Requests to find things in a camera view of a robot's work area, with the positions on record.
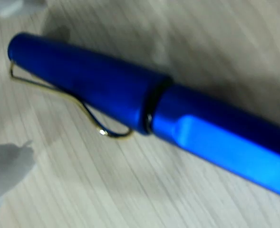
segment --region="wooden surface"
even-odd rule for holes
[[[0,19],[0,143],[33,140],[37,161],[0,227],[280,228],[280,196],[153,136],[99,136],[72,103],[10,82],[6,54],[19,31],[60,34],[280,124],[280,0],[48,4]]]

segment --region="pen clip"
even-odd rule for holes
[[[98,132],[101,135],[105,135],[107,137],[115,138],[115,139],[123,139],[123,138],[126,138],[126,137],[130,136],[133,133],[133,130],[131,128],[129,128],[126,133],[115,133],[115,132],[107,129],[96,119],[96,117],[88,109],[86,103],[82,102],[81,100],[77,99],[73,95],[71,95],[69,93],[66,93],[65,91],[62,91],[61,89],[58,89],[56,87],[50,87],[50,86],[42,84],[42,83],[38,83],[38,82],[31,81],[31,80],[28,80],[28,79],[25,79],[25,78],[22,78],[22,77],[19,77],[19,76],[15,76],[13,74],[14,66],[15,66],[15,63],[13,61],[11,61],[11,64],[10,64],[10,78],[11,78],[11,80],[17,81],[17,82],[20,82],[20,83],[24,83],[24,84],[28,84],[28,85],[33,86],[33,87],[38,87],[42,90],[57,94],[61,97],[65,97],[68,100],[74,102],[82,110],[82,112],[86,115],[88,120],[96,127],[96,129],[98,130]]]

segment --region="pen barrel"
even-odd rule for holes
[[[153,115],[153,133],[280,194],[280,128],[180,85]]]
[[[124,125],[148,134],[151,95],[169,77],[90,50],[20,33],[9,44],[16,65]]]

